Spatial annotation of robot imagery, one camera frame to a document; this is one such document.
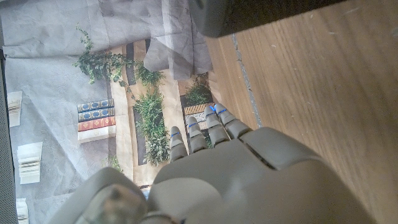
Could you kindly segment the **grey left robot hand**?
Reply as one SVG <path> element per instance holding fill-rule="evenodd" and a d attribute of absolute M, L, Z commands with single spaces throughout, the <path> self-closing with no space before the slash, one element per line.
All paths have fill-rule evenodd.
<path fill-rule="evenodd" d="M 190 146 L 170 131 L 170 163 L 144 194 L 106 167 L 86 180 L 52 223 L 374 223 L 317 153 L 272 128 L 251 129 L 223 105 L 205 108 L 206 145 L 195 118 Z"/>

